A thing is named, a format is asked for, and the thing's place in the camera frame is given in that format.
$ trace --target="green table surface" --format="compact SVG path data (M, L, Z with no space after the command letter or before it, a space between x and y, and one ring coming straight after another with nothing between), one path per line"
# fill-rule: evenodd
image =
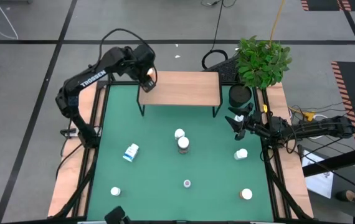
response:
M234 116L227 109L229 88L222 87L224 104L216 118L211 107L155 105L147 105L142 117L137 86L111 86L88 220L103 220L120 205L132 220L273 221L260 138L247 132L235 141L224 118ZM177 128L190 140L185 155L174 140ZM128 162L122 155L132 143L140 148ZM240 148L248 157L236 161ZM112 196L112 187L121 195ZM245 188L251 189L251 200L239 197Z

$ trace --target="black plant pot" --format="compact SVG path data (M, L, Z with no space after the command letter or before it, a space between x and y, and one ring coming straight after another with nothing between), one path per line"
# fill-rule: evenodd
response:
M251 99L252 92L243 84L234 84L229 90L229 103L232 107L239 108Z

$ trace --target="paper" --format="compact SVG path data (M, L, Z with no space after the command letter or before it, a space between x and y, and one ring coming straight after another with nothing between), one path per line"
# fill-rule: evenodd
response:
M323 161L324 159L316 156L314 154L307 155L310 159L319 162ZM313 164L314 162L309 160L308 158L304 157L302 160L302 167ZM333 189L333 179L334 174L332 172L325 172L322 174L313 175L311 177L306 177L306 186L308 190L313 191L314 193L320 194L326 198L331 198L331 191Z

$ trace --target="wooden table frame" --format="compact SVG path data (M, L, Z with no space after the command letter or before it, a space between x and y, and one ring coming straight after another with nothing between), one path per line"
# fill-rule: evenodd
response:
M232 85L232 82L223 82L223 85ZM107 107L107 98L112 85L137 85L136 82L98 82L86 88L80 95L80 112L82 118L94 125L102 126L103 117ZM264 102L273 111L274 116L280 116L290 122L288 108L285 101L285 95L282 84L271 86L265 92L257 90L255 97L256 109L262 111ZM263 122L266 122L266 116L263 116ZM64 155L68 155L75 148L79 140L73 138L65 144ZM293 141L289 142L289 146L293 147ZM84 151L76 152L70 157L66 164L59 171L59 178L56 181L52 202L49 208L49 216L57 213L70 198L82 182L85 174L92 163L93 156L97 154L97 149L84 149ZM308 191L305 184L305 178L302 172L300 158L297 154L288 154L285 148L279 150L272 160L272 166L278 174L279 178L285 184L287 190L295 199L296 203L309 216L313 216L310 205ZM270 191L273 217L276 218L296 218L295 214L291 214L288 204L282 198L279 190L268 176L268 186ZM87 205L90 199L90 190L92 181L86 186L81 197L77 200L73 210L69 213L70 217L81 217L87 214Z

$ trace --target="green leaves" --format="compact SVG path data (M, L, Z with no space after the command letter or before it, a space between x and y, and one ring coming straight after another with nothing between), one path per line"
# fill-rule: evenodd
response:
M240 67L239 68L239 73L244 73L244 72L246 72L246 71L248 71L249 70L249 68L248 67Z
M245 72L243 77L247 79L253 79L253 71Z
M283 48L278 42L269 46L268 41L257 42L255 38L240 40L236 67L245 86L265 89L282 81L283 72L292 63L288 56L291 49Z
M286 63L286 64L289 64L289 63L291 63L291 62L292 62L292 58L289 58L289 59L285 60L285 63Z

